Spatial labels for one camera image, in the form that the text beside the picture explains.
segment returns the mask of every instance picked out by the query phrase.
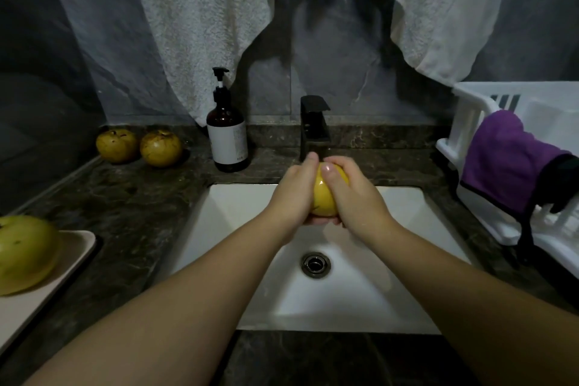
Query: dark marble countertop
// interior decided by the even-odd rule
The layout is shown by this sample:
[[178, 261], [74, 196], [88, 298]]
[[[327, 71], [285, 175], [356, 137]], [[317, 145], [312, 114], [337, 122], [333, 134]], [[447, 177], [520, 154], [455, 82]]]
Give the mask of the dark marble countertop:
[[[276, 146], [279, 138], [272, 142], [263, 134], [253, 136], [265, 146], [253, 149], [250, 166], [239, 173], [219, 172], [207, 141], [182, 135], [189, 156], [178, 166], [161, 170], [142, 160], [116, 166], [95, 160], [27, 207], [27, 214], [51, 220], [60, 229], [94, 232], [101, 245], [0, 358], [0, 384], [20, 385], [77, 334], [145, 290], [209, 185], [277, 183], [297, 162], [299, 148]], [[486, 271], [574, 311], [565, 293], [547, 282], [536, 267], [513, 265], [503, 248], [453, 198], [429, 144], [363, 148], [363, 136], [353, 132], [349, 138], [351, 146], [362, 148], [333, 148], [332, 152], [352, 156], [375, 185], [422, 188]], [[417, 140], [422, 137], [418, 132]], [[391, 146], [383, 138], [375, 139], [376, 145]], [[293, 134], [284, 144], [294, 142]], [[240, 331], [219, 375], [224, 385], [476, 384], [443, 337], [392, 334]]]

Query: metal drain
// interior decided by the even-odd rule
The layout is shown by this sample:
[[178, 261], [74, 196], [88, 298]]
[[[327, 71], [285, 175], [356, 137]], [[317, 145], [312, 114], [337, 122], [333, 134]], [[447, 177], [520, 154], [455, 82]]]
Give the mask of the metal drain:
[[332, 268], [329, 258], [320, 252], [308, 252], [302, 256], [301, 265], [302, 272], [316, 280], [326, 276]]

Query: bottle label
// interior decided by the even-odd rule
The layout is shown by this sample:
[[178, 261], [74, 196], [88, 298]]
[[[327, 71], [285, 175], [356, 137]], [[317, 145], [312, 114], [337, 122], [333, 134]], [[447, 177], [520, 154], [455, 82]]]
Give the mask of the bottle label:
[[224, 165], [247, 159], [247, 135], [245, 122], [231, 127], [207, 126], [213, 160]]

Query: faucet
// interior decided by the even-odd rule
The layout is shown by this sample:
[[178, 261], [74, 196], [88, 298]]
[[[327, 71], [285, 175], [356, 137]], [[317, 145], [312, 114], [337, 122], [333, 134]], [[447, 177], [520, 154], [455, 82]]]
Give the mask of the faucet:
[[318, 95], [305, 95], [301, 97], [300, 104], [302, 141], [299, 159], [303, 162], [310, 151], [316, 152], [323, 159], [328, 155], [331, 139], [322, 112], [329, 110], [329, 106]]

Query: yellow fruit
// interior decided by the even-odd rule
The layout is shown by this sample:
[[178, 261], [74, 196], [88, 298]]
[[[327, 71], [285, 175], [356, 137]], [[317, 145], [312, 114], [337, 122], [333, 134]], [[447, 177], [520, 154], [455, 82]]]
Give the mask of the yellow fruit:
[[141, 156], [149, 165], [165, 168], [177, 162], [183, 154], [183, 145], [176, 134], [155, 130], [141, 141]]
[[138, 153], [137, 137], [125, 129], [113, 129], [97, 137], [97, 149], [101, 157], [111, 163], [133, 160]]
[[[346, 173], [344, 173], [344, 170], [340, 166], [334, 165], [334, 168], [336, 168], [347, 184], [350, 183], [348, 176], [346, 176]], [[335, 217], [337, 215], [336, 202], [332, 197], [328, 185], [324, 183], [324, 179], [322, 178], [321, 164], [318, 166], [318, 172], [315, 176], [314, 203], [311, 213], [318, 217]]]
[[60, 234], [48, 221], [27, 215], [0, 218], [0, 296], [46, 278], [61, 250]]

